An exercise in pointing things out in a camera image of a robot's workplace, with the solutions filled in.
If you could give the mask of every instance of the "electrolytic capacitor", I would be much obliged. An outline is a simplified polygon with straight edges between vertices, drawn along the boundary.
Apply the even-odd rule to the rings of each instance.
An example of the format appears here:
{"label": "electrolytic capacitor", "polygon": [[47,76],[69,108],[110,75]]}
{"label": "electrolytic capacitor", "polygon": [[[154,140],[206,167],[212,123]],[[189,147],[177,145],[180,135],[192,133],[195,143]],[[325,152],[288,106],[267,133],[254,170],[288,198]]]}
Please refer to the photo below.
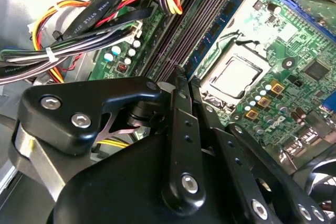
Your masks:
{"label": "electrolytic capacitor", "polygon": [[255,50],[257,52],[262,52],[265,50],[265,46],[263,44],[257,44],[256,47],[255,47]]}
{"label": "electrolytic capacitor", "polygon": [[302,119],[299,117],[299,115],[295,112],[290,113],[290,116],[296,121],[297,123],[301,123]]}
{"label": "electrolytic capacitor", "polygon": [[283,103],[280,103],[277,105],[277,109],[281,112],[281,113],[287,113],[288,112],[288,108],[286,105],[284,105]]}
{"label": "electrolytic capacitor", "polygon": [[266,90],[271,90],[272,89],[272,85],[271,84],[266,84],[265,85],[265,89]]}
{"label": "electrolytic capacitor", "polygon": [[278,5],[276,5],[276,4],[269,3],[267,5],[267,10],[271,13],[279,14],[279,13],[281,13],[282,8]]}
{"label": "electrolytic capacitor", "polygon": [[121,48],[118,47],[118,46],[113,46],[113,47],[111,48],[111,51],[112,51],[112,53],[113,53],[114,55],[119,55],[119,54],[121,53]]}
{"label": "electrolytic capacitor", "polygon": [[132,63],[132,59],[131,59],[130,57],[126,57],[126,58],[124,59],[124,63],[125,63],[126,65],[130,65],[130,64]]}
{"label": "electrolytic capacitor", "polygon": [[139,47],[141,47],[141,42],[139,41],[139,40],[135,40],[134,42],[133,42],[133,47],[134,48],[139,48]]}
{"label": "electrolytic capacitor", "polygon": [[258,135],[263,135],[265,132],[260,125],[254,126],[253,129]]}
{"label": "electrolytic capacitor", "polygon": [[265,115],[264,116],[264,121],[266,123],[270,124],[270,125],[274,124],[274,122],[275,122],[274,119],[272,118],[272,116],[270,116],[270,115]]}
{"label": "electrolytic capacitor", "polygon": [[299,117],[302,118],[302,119],[305,119],[305,118],[307,117],[305,111],[304,111],[302,108],[300,108],[300,107],[297,107],[297,108],[295,109],[295,112],[296,112],[296,113],[299,115]]}
{"label": "electrolytic capacitor", "polygon": [[106,60],[106,61],[113,61],[114,60],[114,56],[113,56],[113,54],[110,54],[110,53],[105,53],[104,54],[104,59]]}
{"label": "electrolytic capacitor", "polygon": [[131,48],[130,50],[128,50],[128,55],[130,57],[133,57],[135,54],[136,54],[136,51],[133,48]]}
{"label": "electrolytic capacitor", "polygon": [[263,97],[267,94],[267,91],[264,88],[258,88],[257,92]]}

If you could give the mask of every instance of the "blue ram slot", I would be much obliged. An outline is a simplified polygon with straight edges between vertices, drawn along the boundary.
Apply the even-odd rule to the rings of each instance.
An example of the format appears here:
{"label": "blue ram slot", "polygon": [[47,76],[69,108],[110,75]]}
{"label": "blue ram slot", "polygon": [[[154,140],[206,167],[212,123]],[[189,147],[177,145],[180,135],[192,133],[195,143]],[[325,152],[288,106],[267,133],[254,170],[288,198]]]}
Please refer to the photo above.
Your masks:
{"label": "blue ram slot", "polygon": [[334,42],[336,44],[336,37],[335,35],[330,32],[328,29],[322,27],[319,23],[317,23],[311,16],[309,16],[304,10],[301,9],[301,7],[293,0],[275,0],[280,3],[283,3],[288,8],[290,8],[292,11],[294,11],[298,16],[303,18],[308,24],[310,24],[312,27],[314,27],[317,31],[322,33],[324,36],[326,36],[329,40]]}
{"label": "blue ram slot", "polygon": [[228,0],[217,15],[211,27],[205,33],[203,39],[198,43],[195,50],[184,65],[188,79],[194,74],[202,60],[210,50],[211,46],[221,35],[222,31],[229,25],[230,20],[236,14],[244,0]]}

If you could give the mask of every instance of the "screw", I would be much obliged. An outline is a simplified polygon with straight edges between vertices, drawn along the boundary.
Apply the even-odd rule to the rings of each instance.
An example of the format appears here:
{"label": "screw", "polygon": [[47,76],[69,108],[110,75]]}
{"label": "screw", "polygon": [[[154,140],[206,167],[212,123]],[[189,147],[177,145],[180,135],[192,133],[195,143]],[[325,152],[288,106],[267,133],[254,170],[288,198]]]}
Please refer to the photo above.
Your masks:
{"label": "screw", "polygon": [[151,90],[156,90],[157,89],[155,83],[150,82],[150,81],[147,82],[147,87],[149,87]]}
{"label": "screw", "polygon": [[182,97],[183,99],[186,99],[187,96],[182,92],[182,91],[179,91],[178,93],[180,95],[180,97]]}
{"label": "screw", "polygon": [[324,221],[324,217],[321,214],[321,212],[314,206],[311,206],[311,208],[313,209],[313,213],[314,215],[320,220],[320,221]]}
{"label": "screw", "polygon": [[267,220],[268,214],[266,208],[256,199],[252,200],[252,207],[254,212],[263,220]]}
{"label": "screw", "polygon": [[205,106],[206,110],[209,111],[210,113],[214,112],[214,109],[210,107],[209,105]]}
{"label": "screw", "polygon": [[235,126],[235,129],[238,133],[242,134],[243,133],[243,130],[239,127],[239,126]]}
{"label": "screw", "polygon": [[197,181],[190,175],[182,176],[182,186],[191,194],[195,194],[198,191]]}
{"label": "screw", "polygon": [[303,205],[298,204],[300,213],[307,219],[307,220],[311,220],[311,216],[310,213],[306,210],[306,208],[304,208]]}
{"label": "screw", "polygon": [[71,118],[71,122],[74,126],[82,129],[86,129],[91,125],[91,120],[87,115],[75,114]]}
{"label": "screw", "polygon": [[61,102],[55,97],[44,97],[41,100],[41,105],[47,110],[56,110],[61,107]]}

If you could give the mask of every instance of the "red component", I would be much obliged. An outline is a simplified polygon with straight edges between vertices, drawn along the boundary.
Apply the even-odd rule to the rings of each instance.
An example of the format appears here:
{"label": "red component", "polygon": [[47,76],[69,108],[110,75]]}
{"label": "red component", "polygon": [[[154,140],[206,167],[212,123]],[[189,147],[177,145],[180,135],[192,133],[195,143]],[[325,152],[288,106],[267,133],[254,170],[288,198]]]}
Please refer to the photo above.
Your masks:
{"label": "red component", "polygon": [[[125,2],[120,3],[120,5],[117,8],[117,11],[120,10],[121,8],[123,8],[124,6],[131,4],[132,2],[134,2],[136,0],[126,0]],[[109,17],[102,19],[101,21],[99,21],[98,23],[96,23],[95,27],[99,27],[101,26],[103,23],[110,21],[111,19],[115,18],[115,13],[112,13]]]}
{"label": "red component", "polygon": [[117,66],[117,71],[121,73],[126,73],[128,66],[125,65],[124,63],[119,63]]}

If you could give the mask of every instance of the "cable tie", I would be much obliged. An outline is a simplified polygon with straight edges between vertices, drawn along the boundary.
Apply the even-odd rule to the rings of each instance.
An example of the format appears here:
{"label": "cable tie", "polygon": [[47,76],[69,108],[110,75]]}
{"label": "cable tie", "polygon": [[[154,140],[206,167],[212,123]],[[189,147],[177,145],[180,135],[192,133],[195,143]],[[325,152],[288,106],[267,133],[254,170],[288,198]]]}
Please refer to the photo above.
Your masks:
{"label": "cable tie", "polygon": [[29,25],[27,25],[29,33],[33,33],[34,28],[36,27],[37,21],[30,23]]}
{"label": "cable tie", "polygon": [[55,54],[53,53],[50,47],[46,48],[46,53],[47,53],[47,56],[49,57],[50,63],[54,63],[58,61],[58,58],[55,57]]}
{"label": "cable tie", "polygon": [[54,8],[56,9],[56,11],[59,11],[61,9],[57,3],[56,5],[54,5]]}

